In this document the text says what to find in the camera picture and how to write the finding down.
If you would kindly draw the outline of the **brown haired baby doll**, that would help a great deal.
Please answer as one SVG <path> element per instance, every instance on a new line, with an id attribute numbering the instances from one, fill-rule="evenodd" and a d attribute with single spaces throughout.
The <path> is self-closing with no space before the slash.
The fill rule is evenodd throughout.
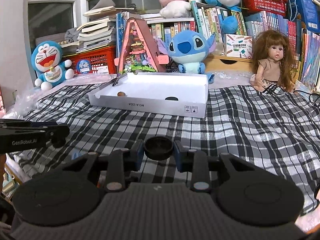
<path id="1" fill-rule="evenodd" d="M 254 89 L 263 92 L 277 85 L 293 91 L 291 72 L 296 63 L 287 36 L 275 30 L 264 31 L 255 39 L 252 52 L 255 73 L 249 83 Z"/>

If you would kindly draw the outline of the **black binder clip on box edge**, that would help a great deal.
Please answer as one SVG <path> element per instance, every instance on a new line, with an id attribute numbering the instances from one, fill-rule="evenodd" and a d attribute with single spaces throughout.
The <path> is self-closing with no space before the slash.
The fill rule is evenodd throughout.
<path id="1" fill-rule="evenodd" d="M 112 86 L 116 86 L 118 83 L 119 83 L 119 80 L 122 78 L 122 77 L 125 77 L 126 75 L 125 74 L 117 74 L 117 76 L 112 80 Z"/>

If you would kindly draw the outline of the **black white plaid cloth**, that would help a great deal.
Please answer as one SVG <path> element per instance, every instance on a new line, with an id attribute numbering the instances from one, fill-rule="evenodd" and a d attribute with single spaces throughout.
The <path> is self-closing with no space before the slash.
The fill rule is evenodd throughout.
<path id="1" fill-rule="evenodd" d="M 318 206 L 319 105 L 281 88 L 260 93 L 250 86 L 209 91 L 205 118 L 188 118 L 91 106 L 95 85 L 64 87 L 41 99 L 30 121 L 66 123 L 62 148 L 12 153 L 32 177 L 67 163 L 75 153 L 107 155 L 139 139 L 165 136 L 208 155 L 231 153 L 295 183 L 304 194 L 304 213 Z"/>

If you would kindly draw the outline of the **black round cap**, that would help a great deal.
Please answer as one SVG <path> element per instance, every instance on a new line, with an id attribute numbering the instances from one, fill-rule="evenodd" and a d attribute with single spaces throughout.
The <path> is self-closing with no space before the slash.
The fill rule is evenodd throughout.
<path id="1" fill-rule="evenodd" d="M 174 145 L 167 137 L 154 136 L 144 142 L 144 152 L 151 160 L 162 161 L 173 155 Z"/>

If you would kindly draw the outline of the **wooden drawer box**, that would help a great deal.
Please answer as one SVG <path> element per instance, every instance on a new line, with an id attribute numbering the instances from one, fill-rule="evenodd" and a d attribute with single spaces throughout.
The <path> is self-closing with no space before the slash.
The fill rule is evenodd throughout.
<path id="1" fill-rule="evenodd" d="M 204 60 L 204 65 L 206 67 L 206 73 L 227 70 L 250 72 L 252 74 L 255 74 L 257 72 L 253 60 L 247 58 L 227 57 L 222 55 L 209 54 Z"/>

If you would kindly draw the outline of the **red plastic crate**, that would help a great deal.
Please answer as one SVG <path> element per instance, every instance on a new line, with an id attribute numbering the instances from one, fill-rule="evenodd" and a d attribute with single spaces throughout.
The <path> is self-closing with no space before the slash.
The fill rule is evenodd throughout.
<path id="1" fill-rule="evenodd" d="M 90 51 L 65 55 L 63 60 L 71 60 L 71 68 L 76 75 L 81 74 L 116 74 L 114 65 L 116 46 L 104 46 Z"/>

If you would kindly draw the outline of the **stack of books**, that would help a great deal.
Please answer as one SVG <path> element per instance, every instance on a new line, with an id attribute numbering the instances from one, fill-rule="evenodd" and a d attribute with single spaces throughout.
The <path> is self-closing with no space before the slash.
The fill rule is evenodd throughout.
<path id="1" fill-rule="evenodd" d="M 133 8 L 107 6 L 93 8 L 84 13 L 88 22 L 69 29 L 65 39 L 58 42 L 64 53 L 80 53 L 113 44 L 116 39 L 116 14 Z"/>

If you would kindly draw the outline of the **row of shelf books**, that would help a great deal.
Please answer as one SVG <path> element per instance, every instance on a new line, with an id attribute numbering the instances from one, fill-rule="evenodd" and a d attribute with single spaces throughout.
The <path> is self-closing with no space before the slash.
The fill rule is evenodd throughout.
<path id="1" fill-rule="evenodd" d="M 149 37 L 154 40 L 161 39 L 168 43 L 171 38 L 184 30 L 192 30 L 207 37 L 216 34 L 217 42 L 225 42 L 227 35 L 250 35 L 245 26 L 245 20 L 241 11 L 227 10 L 222 7 L 214 7 L 203 3 L 192 2 L 187 11 L 182 12 L 189 17 L 160 17 L 157 15 L 134 15 L 128 11 L 116 15 L 116 59 L 114 64 L 118 70 L 123 71 L 120 65 L 121 55 L 124 55 L 124 64 L 133 64 L 129 56 L 129 40 L 136 37 L 136 41 L 144 41 L 144 33 L 150 31 Z"/>

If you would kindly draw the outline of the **pink triangular toy house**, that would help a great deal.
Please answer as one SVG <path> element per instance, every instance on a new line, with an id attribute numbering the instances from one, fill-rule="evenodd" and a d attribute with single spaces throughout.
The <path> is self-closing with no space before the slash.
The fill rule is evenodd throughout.
<path id="1" fill-rule="evenodd" d="M 168 63 L 168 55 L 160 53 L 147 22 L 141 18 L 129 18 L 120 55 L 114 59 L 118 73 L 163 73 Z"/>

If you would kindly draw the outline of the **Doraemon plush toy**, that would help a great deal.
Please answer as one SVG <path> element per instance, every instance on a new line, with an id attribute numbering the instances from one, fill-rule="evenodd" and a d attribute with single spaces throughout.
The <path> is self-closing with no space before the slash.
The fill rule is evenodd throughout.
<path id="1" fill-rule="evenodd" d="M 35 86 L 42 91 L 51 90 L 75 75 L 72 61 L 62 61 L 62 48 L 54 41 L 42 42 L 34 49 L 31 65 L 37 72 Z"/>

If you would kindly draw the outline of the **white cardboard box tray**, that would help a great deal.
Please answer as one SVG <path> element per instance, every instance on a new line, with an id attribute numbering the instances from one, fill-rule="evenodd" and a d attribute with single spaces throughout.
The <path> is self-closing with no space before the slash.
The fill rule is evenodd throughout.
<path id="1" fill-rule="evenodd" d="M 110 81 L 89 92 L 92 106 L 146 113 L 204 118 L 208 80 L 203 74 L 127 73 L 116 86 Z M 124 92 L 127 96 L 117 96 Z M 165 100 L 169 96 L 178 101 Z"/>

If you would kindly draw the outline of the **black round disc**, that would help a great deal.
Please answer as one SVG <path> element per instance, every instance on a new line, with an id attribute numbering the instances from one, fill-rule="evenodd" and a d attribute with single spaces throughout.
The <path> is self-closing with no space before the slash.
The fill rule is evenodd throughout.
<path id="1" fill-rule="evenodd" d="M 165 100 L 178 101 L 178 98 L 174 97 L 174 96 L 169 96 L 169 97 L 165 98 Z"/>

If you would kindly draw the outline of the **red basket on shelf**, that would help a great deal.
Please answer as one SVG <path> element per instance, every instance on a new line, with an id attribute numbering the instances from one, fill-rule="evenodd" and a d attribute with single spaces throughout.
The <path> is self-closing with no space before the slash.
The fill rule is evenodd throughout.
<path id="1" fill-rule="evenodd" d="M 249 14 L 260 11 L 286 16 L 287 0 L 242 0 L 242 5 Z"/>

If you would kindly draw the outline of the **white colourful pencil box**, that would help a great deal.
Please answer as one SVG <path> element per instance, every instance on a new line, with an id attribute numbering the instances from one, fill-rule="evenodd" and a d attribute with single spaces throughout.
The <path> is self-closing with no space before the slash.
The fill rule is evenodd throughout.
<path id="1" fill-rule="evenodd" d="M 251 36 L 225 34 L 224 49 L 227 57 L 251 59 L 253 40 Z"/>

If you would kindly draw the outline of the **blue Stitch plush toy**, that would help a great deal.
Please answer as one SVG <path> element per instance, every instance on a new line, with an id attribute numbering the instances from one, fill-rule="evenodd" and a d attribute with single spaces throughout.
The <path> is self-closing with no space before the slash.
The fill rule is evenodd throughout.
<path id="1" fill-rule="evenodd" d="M 168 55 L 184 74 L 205 74 L 208 83 L 214 82 L 215 74 L 206 72 L 204 60 L 216 48 L 216 34 L 205 38 L 198 32 L 184 30 L 176 34 L 168 44 L 160 38 L 156 39 L 159 51 Z"/>

